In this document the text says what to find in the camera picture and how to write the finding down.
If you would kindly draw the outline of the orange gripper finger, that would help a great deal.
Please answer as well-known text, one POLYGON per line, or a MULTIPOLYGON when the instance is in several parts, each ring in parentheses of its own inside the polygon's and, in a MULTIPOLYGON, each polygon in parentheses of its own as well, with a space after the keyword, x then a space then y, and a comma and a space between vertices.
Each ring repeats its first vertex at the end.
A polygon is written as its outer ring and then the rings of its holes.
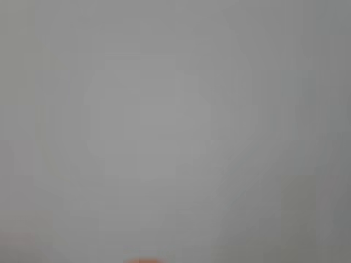
POLYGON ((165 261, 157 258, 134 258, 125 260, 123 263, 165 263, 165 261))

